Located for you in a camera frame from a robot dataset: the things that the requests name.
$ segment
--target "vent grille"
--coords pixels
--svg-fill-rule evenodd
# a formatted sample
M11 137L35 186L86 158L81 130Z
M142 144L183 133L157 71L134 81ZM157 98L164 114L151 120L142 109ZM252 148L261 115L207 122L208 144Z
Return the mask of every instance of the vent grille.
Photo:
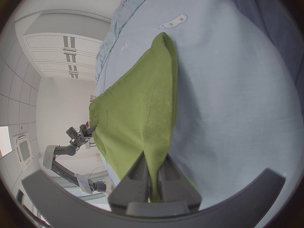
M23 161L26 161L30 157L28 148L29 147L28 147L27 141L23 141L19 144L19 149L20 149Z

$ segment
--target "robotic arm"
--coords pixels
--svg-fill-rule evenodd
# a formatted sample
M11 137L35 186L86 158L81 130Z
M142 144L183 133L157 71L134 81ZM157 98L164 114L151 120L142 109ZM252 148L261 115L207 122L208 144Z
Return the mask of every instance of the robotic arm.
M65 180L68 180L80 187L83 192L89 194L92 194L93 191L105 192L106 184L103 181L93 182L90 179L83 178L81 175L71 172L56 161L56 156L64 154L73 156L76 154L81 145L85 144L90 138L92 138L92 132L96 127L97 126L88 128L87 125L82 124L79 132L77 132L73 127L70 127L66 131L67 135L71 138L70 145L49 145L45 150L43 159L43 165L45 168L52 170Z

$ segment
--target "light blue fabric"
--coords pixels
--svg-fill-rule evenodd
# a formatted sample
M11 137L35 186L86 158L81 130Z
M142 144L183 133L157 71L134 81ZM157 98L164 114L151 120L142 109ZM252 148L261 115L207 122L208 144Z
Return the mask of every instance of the light blue fabric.
M144 1L145 0L121 0L120 5L115 10L111 21L110 30L104 39L103 44L101 45L99 53L96 57L96 84L104 63L108 58L108 55L114 46L120 31Z
M201 209L240 191L267 167L287 174L276 203L286 201L304 165L299 97L277 48L232 1L146 0L120 32L96 95L162 31L173 40L179 67L169 154L202 195Z

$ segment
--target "wrinkled blue cloth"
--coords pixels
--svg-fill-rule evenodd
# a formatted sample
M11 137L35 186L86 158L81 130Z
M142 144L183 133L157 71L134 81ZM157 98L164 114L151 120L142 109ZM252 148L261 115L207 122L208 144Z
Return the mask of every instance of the wrinkled blue cloth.
M113 14L110 30L101 45L99 53L96 57L96 72L95 83L97 84L102 67L108 58L108 55L114 46L119 33L124 25L132 17L134 12L139 8L145 0L121 0L120 5L117 7Z

